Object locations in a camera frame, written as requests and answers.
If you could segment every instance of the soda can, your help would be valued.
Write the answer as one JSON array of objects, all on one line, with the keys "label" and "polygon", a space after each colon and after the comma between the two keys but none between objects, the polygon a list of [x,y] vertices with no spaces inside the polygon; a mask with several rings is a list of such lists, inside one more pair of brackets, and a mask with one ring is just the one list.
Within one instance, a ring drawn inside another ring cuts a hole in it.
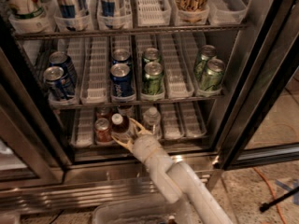
[{"label": "soda can", "polygon": [[98,119],[100,119],[100,118],[106,118],[108,120],[111,120],[112,110],[111,110],[111,107],[107,107],[107,106],[96,107],[95,108],[95,114],[96,114],[96,117]]},{"label": "soda can", "polygon": [[204,45],[197,53],[193,72],[198,82],[204,72],[206,63],[211,59],[215,59],[216,57],[216,48],[211,45]]},{"label": "soda can", "polygon": [[53,52],[49,57],[49,66],[60,66],[69,75],[74,87],[77,84],[77,72],[70,56],[61,51]]},{"label": "soda can", "polygon": [[26,20],[46,16],[38,0],[7,0],[16,19]]},{"label": "soda can", "polygon": [[142,93],[156,95],[163,92],[164,70],[160,63],[147,63],[142,78]]},{"label": "soda can", "polygon": [[132,89],[132,75],[130,67],[125,63],[116,63],[110,69],[110,78],[113,82],[113,95],[127,97],[134,94]]},{"label": "soda can", "polygon": [[[119,17],[123,8],[123,0],[100,0],[102,6],[102,14],[104,17]],[[120,29],[122,25],[117,20],[111,20],[107,23],[108,28]]]},{"label": "soda can", "polygon": [[111,137],[112,126],[108,119],[100,118],[94,123],[94,132],[97,142],[110,142],[112,141]]},{"label": "soda can", "polygon": [[44,79],[56,100],[69,100],[75,96],[75,86],[62,67],[49,67],[44,72]]},{"label": "soda can", "polygon": [[142,53],[142,68],[144,69],[147,63],[160,63],[161,59],[162,57],[159,50],[156,48],[147,48]]},{"label": "soda can", "polygon": [[134,106],[133,105],[119,105],[118,106],[118,112],[122,116],[127,116],[127,117],[130,117],[130,118],[133,118],[135,116]]},{"label": "soda can", "polygon": [[222,60],[212,59],[207,62],[199,82],[199,89],[202,91],[217,91],[221,88],[225,64]]},{"label": "soda can", "polygon": [[[89,14],[86,0],[57,0],[63,18],[75,19],[87,16]],[[84,20],[77,20],[76,27],[66,28],[70,31],[81,31],[86,29],[88,23]]]},{"label": "soda can", "polygon": [[132,57],[127,49],[115,49],[112,53],[112,63],[126,63],[132,69]]}]

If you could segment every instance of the glass bottle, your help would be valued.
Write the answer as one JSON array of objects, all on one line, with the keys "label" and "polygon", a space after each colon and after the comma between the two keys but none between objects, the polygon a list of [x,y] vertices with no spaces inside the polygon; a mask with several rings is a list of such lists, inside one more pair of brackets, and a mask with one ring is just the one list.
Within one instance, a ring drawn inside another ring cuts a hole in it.
[{"label": "glass bottle", "polygon": [[157,137],[157,139],[160,139],[162,137],[160,122],[161,114],[156,107],[150,107],[146,112],[144,112],[143,126],[148,131],[151,131],[152,134]]}]

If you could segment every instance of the can lid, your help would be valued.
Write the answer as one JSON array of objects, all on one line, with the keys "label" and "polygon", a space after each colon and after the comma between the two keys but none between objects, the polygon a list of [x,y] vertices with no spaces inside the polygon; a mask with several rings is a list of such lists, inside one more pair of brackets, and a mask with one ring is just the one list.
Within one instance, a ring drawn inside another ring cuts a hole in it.
[{"label": "can lid", "polygon": [[123,122],[123,117],[121,114],[114,114],[112,116],[112,122],[116,125],[120,125]]},{"label": "can lid", "polygon": [[109,120],[105,118],[100,118],[95,122],[94,127],[98,131],[104,131],[107,128],[109,128]]},{"label": "can lid", "polygon": [[130,52],[127,49],[115,49],[112,54],[112,58],[119,62],[126,61],[129,57]]},{"label": "can lid", "polygon": [[156,48],[147,48],[144,51],[144,57],[149,60],[156,60],[160,57],[160,52]]},{"label": "can lid", "polygon": [[44,78],[48,81],[54,81],[64,75],[64,69],[60,66],[52,66],[45,70]]},{"label": "can lid", "polygon": [[64,63],[67,60],[67,55],[61,51],[53,52],[50,57],[50,63]]},{"label": "can lid", "polygon": [[147,74],[157,76],[163,72],[163,67],[160,63],[147,63],[144,67]]},{"label": "can lid", "polygon": [[110,72],[114,77],[125,77],[129,74],[130,67],[125,63],[116,63],[112,65]]},{"label": "can lid", "polygon": [[225,63],[219,59],[212,59],[207,62],[207,68],[214,72],[222,72],[225,69]]},{"label": "can lid", "polygon": [[201,49],[201,54],[207,56],[208,58],[212,58],[216,56],[216,48],[211,45],[204,45]]}]

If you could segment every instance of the bottle cap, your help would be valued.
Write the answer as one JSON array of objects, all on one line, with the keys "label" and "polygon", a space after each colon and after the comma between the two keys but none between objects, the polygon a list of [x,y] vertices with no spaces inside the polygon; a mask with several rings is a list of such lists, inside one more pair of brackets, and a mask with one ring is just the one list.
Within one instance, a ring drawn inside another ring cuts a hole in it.
[{"label": "bottle cap", "polygon": [[158,110],[156,107],[151,107],[149,108],[149,114],[154,116],[155,114],[157,114]]},{"label": "bottle cap", "polygon": [[112,116],[112,122],[116,125],[119,125],[123,122],[123,117],[120,114],[114,114]]}]

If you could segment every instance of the top shelf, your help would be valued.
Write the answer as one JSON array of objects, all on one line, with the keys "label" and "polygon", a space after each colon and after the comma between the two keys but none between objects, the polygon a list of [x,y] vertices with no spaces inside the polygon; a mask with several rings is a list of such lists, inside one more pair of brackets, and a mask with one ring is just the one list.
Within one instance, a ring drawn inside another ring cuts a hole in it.
[{"label": "top shelf", "polygon": [[81,37],[100,37],[115,35],[156,35],[181,32],[215,32],[226,30],[242,30],[247,27],[246,24],[234,25],[200,25],[200,26],[165,26],[165,27],[138,27],[125,30],[93,30],[82,32],[55,32],[38,34],[15,34],[18,40],[49,40],[61,38],[81,38]]}]

